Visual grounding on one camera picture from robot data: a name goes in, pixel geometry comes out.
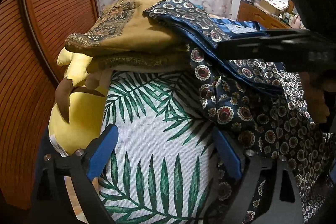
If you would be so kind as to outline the person's hand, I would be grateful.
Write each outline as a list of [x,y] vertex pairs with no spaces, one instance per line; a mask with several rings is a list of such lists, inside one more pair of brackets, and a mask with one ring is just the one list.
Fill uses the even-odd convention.
[[325,102],[324,92],[335,93],[335,81],[324,80],[316,73],[299,73],[307,102],[307,109],[315,123],[326,123],[330,109]]

